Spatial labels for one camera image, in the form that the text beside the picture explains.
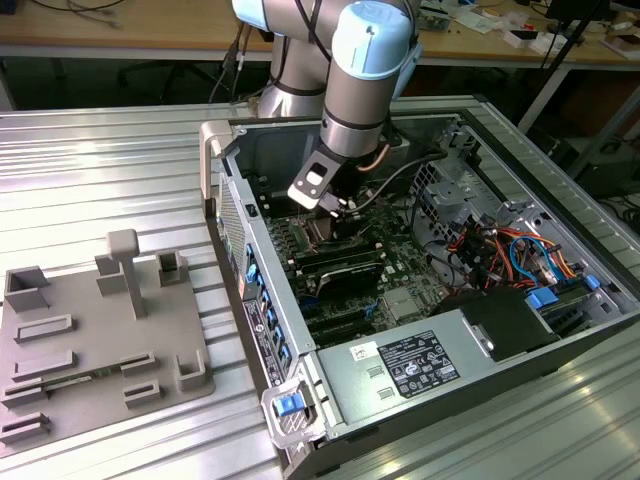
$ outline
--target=paper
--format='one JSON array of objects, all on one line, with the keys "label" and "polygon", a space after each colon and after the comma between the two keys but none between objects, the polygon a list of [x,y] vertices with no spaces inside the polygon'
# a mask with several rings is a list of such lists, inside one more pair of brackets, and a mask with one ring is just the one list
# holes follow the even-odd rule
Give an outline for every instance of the paper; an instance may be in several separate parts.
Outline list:
[{"label": "paper", "polygon": [[351,350],[351,355],[353,355],[353,359],[356,362],[379,355],[376,342],[361,343],[360,345],[349,348],[349,350]]},{"label": "paper", "polygon": [[461,23],[465,27],[469,27],[471,30],[485,34],[493,30],[495,20],[485,18],[482,15],[478,15],[473,12],[461,12],[456,17],[456,22]]}]

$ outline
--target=white sticker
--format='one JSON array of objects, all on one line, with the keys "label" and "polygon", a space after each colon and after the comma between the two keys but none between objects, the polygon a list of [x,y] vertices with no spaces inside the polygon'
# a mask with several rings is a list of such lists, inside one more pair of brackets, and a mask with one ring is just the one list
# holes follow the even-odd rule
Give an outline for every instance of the white sticker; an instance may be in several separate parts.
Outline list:
[{"label": "white sticker", "polygon": [[356,345],[355,347],[351,347],[349,350],[351,350],[351,355],[353,355],[353,359],[356,362],[379,355],[378,345],[376,342],[367,342],[361,345]]}]

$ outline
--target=metal handle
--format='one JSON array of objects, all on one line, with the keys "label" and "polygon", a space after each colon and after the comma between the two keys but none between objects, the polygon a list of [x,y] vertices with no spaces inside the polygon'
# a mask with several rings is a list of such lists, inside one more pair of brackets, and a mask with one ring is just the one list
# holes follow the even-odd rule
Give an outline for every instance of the metal handle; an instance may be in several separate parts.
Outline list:
[{"label": "metal handle", "polygon": [[269,388],[262,393],[261,406],[267,420],[267,427],[271,434],[271,441],[279,449],[291,447],[300,442],[310,442],[321,438],[326,432],[320,416],[316,420],[300,430],[292,433],[285,433],[280,427],[280,422],[273,410],[273,402],[284,395],[295,393],[300,390],[301,381],[292,378],[276,387]]},{"label": "metal handle", "polygon": [[218,156],[233,139],[231,125],[225,120],[212,120],[200,126],[200,189],[205,200],[211,199],[211,150]]}]

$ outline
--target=power supply label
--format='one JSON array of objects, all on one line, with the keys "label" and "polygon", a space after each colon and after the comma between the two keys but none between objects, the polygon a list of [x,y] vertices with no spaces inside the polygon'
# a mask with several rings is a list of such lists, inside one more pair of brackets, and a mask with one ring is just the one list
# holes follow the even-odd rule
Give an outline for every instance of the power supply label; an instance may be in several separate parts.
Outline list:
[{"label": "power supply label", "polygon": [[379,347],[378,352],[404,398],[460,378],[432,330]]}]

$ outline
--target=light blue robot joint cap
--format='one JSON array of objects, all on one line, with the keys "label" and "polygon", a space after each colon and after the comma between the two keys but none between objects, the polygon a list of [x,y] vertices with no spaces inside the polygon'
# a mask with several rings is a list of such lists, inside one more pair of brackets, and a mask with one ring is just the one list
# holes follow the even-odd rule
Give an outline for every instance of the light blue robot joint cap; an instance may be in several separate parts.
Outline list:
[{"label": "light blue robot joint cap", "polygon": [[331,42],[333,59],[352,77],[381,80],[394,75],[409,50],[411,22],[387,3],[364,1],[340,13]]}]

